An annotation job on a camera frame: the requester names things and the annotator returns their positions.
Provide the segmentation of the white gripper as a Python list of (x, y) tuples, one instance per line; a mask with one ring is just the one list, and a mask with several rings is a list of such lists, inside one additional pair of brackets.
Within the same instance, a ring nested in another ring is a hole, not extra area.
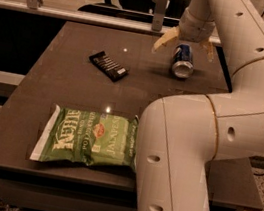
[(189, 8), (184, 10), (181, 19), (179, 20), (179, 26), (170, 28), (161, 37), (159, 37), (157, 41), (155, 41), (152, 51), (155, 53), (161, 48), (161, 46), (165, 46), (168, 43), (180, 38), (189, 42), (201, 42), (202, 48), (206, 51), (207, 60), (209, 62), (213, 62), (214, 50), (212, 43), (209, 41), (209, 37), (215, 29), (215, 22), (197, 19), (189, 10)]

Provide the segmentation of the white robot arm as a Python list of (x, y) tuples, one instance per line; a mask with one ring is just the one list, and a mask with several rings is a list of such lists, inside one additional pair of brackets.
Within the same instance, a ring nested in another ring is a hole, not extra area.
[(250, 0), (191, 0), (181, 39), (217, 33), (232, 91), (158, 99), (136, 137), (138, 211), (209, 211), (205, 164), (264, 153), (264, 20)]

